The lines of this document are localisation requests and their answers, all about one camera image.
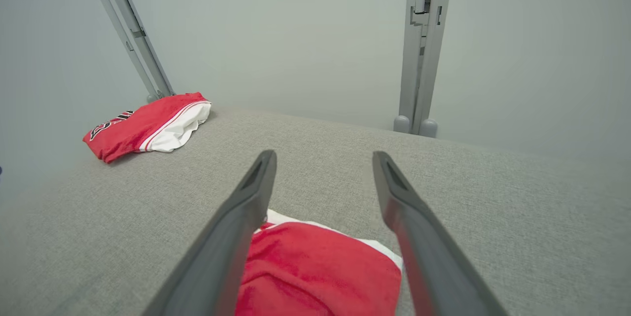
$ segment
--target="gray wall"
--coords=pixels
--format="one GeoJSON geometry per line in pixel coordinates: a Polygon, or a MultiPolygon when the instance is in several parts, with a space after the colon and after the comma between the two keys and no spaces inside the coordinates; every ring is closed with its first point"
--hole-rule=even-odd
{"type": "Polygon", "coordinates": [[[631,0],[449,0],[438,137],[631,159],[631,0]]]}
{"type": "Polygon", "coordinates": [[[406,0],[132,0],[176,92],[392,130],[406,0]]]}
{"type": "Polygon", "coordinates": [[[81,159],[146,89],[100,0],[0,0],[0,199],[81,159]]]}

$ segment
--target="folded red shorts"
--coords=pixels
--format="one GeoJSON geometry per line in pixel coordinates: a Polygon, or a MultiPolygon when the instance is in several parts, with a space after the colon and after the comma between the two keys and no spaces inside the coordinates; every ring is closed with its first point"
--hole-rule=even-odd
{"type": "Polygon", "coordinates": [[[98,125],[83,141],[106,163],[130,152],[171,152],[208,119],[210,105],[199,92],[169,96],[98,125]]]}
{"type": "Polygon", "coordinates": [[[403,260],[360,240],[268,210],[252,236],[236,316],[393,316],[403,260]]]}

